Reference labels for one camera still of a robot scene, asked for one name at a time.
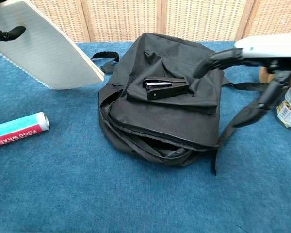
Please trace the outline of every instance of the black strap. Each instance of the black strap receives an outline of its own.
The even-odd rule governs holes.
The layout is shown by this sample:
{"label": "black strap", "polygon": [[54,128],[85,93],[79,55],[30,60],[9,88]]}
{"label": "black strap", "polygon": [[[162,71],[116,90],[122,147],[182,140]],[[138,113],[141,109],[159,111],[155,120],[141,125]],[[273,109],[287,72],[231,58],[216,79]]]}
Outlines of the black strap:
{"label": "black strap", "polygon": [[120,57],[117,52],[98,52],[93,55],[91,60],[93,61],[96,58],[113,58],[113,60],[106,62],[100,68],[105,74],[113,73],[115,66],[113,62],[118,62]]}
{"label": "black strap", "polygon": [[[238,84],[234,84],[231,83],[227,78],[224,77],[223,82],[222,82],[222,86],[230,86],[233,87],[237,90],[245,90],[245,91],[264,91],[267,86],[268,83],[238,83]],[[254,100],[253,102],[251,102],[250,104],[248,104],[247,106],[245,106],[244,108],[242,108],[237,114],[236,116],[231,120],[231,122],[226,126],[226,128],[224,129],[224,131],[222,132],[221,136],[219,137],[219,140],[221,143],[224,143],[226,140],[228,140],[232,134],[235,132],[236,128],[235,126],[235,119],[241,116],[245,116],[248,114],[248,112],[250,112],[250,109],[255,107],[258,103],[258,99]],[[218,158],[218,150],[216,150],[213,154],[213,171],[214,173],[217,175],[217,158]]]}

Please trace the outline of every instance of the blue carpet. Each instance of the blue carpet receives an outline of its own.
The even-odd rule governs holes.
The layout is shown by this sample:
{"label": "blue carpet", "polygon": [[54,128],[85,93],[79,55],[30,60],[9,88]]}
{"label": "blue carpet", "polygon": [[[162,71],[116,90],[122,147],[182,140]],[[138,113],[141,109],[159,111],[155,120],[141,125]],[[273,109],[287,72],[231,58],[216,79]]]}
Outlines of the blue carpet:
{"label": "blue carpet", "polygon": [[[131,43],[78,45],[88,56],[122,56]],[[226,76],[258,81],[259,68],[232,67]],[[51,125],[0,147],[0,232],[291,233],[291,131],[272,113],[234,133],[220,150],[218,176],[209,158],[164,167],[104,137],[97,93],[108,79],[50,90],[0,57],[0,123],[43,111]],[[220,130],[257,95],[223,88]]]}

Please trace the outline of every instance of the stuffed toy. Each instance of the stuffed toy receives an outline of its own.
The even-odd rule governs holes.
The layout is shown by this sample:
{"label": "stuffed toy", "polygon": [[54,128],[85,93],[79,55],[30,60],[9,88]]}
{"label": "stuffed toy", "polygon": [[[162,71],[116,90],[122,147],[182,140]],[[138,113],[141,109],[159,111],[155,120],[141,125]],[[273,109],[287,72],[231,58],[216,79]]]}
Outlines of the stuffed toy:
{"label": "stuffed toy", "polygon": [[261,83],[270,83],[273,80],[274,76],[275,76],[274,74],[270,74],[267,72],[266,67],[262,67],[260,69],[259,79]]}

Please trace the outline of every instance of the wicker screen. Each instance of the wicker screen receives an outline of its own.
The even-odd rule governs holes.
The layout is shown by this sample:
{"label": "wicker screen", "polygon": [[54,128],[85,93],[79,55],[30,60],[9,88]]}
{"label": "wicker screen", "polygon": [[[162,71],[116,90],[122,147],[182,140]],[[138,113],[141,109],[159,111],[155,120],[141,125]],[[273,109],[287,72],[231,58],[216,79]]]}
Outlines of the wicker screen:
{"label": "wicker screen", "polygon": [[291,33],[291,0],[261,0],[245,36]]}
{"label": "wicker screen", "polygon": [[234,40],[246,0],[168,0],[166,34],[195,41]]}
{"label": "wicker screen", "polygon": [[80,0],[31,0],[74,42],[89,41]]}
{"label": "wicker screen", "polygon": [[156,32],[157,0],[82,0],[91,41],[132,41]]}

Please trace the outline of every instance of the spiral notebook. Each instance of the spiral notebook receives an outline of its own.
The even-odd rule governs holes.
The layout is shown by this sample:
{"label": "spiral notebook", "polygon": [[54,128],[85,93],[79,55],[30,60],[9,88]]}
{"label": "spiral notebook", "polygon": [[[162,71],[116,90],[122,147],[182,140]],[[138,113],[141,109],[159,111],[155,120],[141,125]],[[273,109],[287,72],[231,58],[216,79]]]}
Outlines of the spiral notebook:
{"label": "spiral notebook", "polygon": [[16,26],[26,31],[16,40],[0,41],[0,55],[40,83],[71,89],[103,81],[104,73],[30,1],[0,3],[0,30]]}

